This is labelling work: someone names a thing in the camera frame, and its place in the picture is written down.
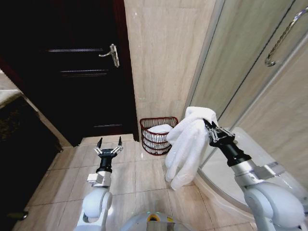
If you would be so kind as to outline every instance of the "tiled floor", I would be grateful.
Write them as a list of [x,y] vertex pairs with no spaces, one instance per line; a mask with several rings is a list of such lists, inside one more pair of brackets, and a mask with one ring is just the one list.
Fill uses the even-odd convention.
[[[84,138],[76,148],[59,153],[28,203],[29,216],[14,231],[71,231],[76,226],[82,199],[91,191],[86,182],[100,158],[93,151],[99,138]],[[104,147],[117,145],[118,136],[103,139]],[[114,195],[107,231],[118,231],[133,215],[159,211],[191,224],[199,231],[253,231],[253,225],[220,209],[190,183],[178,191],[165,182],[165,156],[143,150],[131,135],[122,136],[124,150],[112,164]]]

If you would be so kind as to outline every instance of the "door handle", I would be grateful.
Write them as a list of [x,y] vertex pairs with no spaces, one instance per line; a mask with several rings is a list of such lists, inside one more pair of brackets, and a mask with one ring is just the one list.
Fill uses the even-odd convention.
[[275,61],[272,61],[271,58],[273,56],[273,54],[276,52],[276,50],[278,49],[279,45],[282,43],[282,41],[285,39],[285,37],[289,34],[290,30],[293,28],[293,26],[295,25],[295,23],[297,23],[297,21],[299,20],[299,18],[301,16],[303,16],[305,13],[308,12],[308,6],[306,6],[305,9],[303,9],[301,12],[297,13],[295,15],[295,17],[293,18],[293,20],[290,22],[290,24],[287,26],[287,28],[285,29],[285,31],[283,32],[283,34],[280,36],[280,38],[278,39],[278,41],[276,42],[275,46],[273,47],[273,49],[271,49],[271,51],[269,52],[267,58],[265,59],[265,65],[266,66],[274,66],[276,64]]
[[112,56],[112,59],[114,60],[115,66],[119,67],[120,66],[120,62],[119,62],[119,57],[118,57],[117,52],[116,52],[115,44],[111,44],[110,45],[110,51],[107,54],[99,54],[98,56],[99,57],[106,57],[108,55]]

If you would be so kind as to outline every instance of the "white towel in basket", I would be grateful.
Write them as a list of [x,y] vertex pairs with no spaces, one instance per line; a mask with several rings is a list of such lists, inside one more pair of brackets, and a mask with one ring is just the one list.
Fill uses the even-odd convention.
[[[166,133],[166,132],[170,132],[172,130],[172,126],[170,126],[169,124],[162,124],[162,125],[158,125],[158,126],[154,126],[148,129],[148,131],[150,132],[154,132],[154,133]],[[150,141],[154,141],[154,142],[164,142],[164,137],[160,136],[160,135],[153,135],[150,133],[147,133],[146,131],[143,131],[143,135],[147,140],[144,140],[144,143],[151,147],[151,148],[157,148],[159,146],[159,144],[156,143],[152,143]]]

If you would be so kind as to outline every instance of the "shower enclosure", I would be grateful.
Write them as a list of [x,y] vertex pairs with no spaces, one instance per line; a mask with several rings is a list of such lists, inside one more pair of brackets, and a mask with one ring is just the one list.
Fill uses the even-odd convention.
[[[257,165],[283,165],[286,172],[269,181],[292,191],[306,212],[307,6],[307,0],[218,0],[186,102],[216,111],[219,125],[236,134]],[[219,149],[207,148],[199,182],[249,212],[226,161]]]

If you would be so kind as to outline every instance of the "white towel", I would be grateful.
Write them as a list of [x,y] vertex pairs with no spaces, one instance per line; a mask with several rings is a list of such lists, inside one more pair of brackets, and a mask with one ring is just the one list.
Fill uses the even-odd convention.
[[[170,132],[171,130],[172,130],[172,126],[170,126],[169,124],[162,124],[162,125],[154,126],[148,129],[148,131],[154,132],[154,133],[166,133],[166,132]],[[146,131],[143,131],[143,136],[149,140],[149,141],[144,140],[144,143],[151,148],[158,148],[160,144],[152,143],[150,141],[154,141],[154,142],[166,141],[165,136],[153,135]]]
[[191,182],[197,173],[208,141],[208,131],[203,119],[210,123],[214,121],[218,125],[213,110],[188,107],[185,118],[167,135],[167,141],[172,144],[172,148],[165,160],[166,181],[172,181],[170,186],[174,190]]

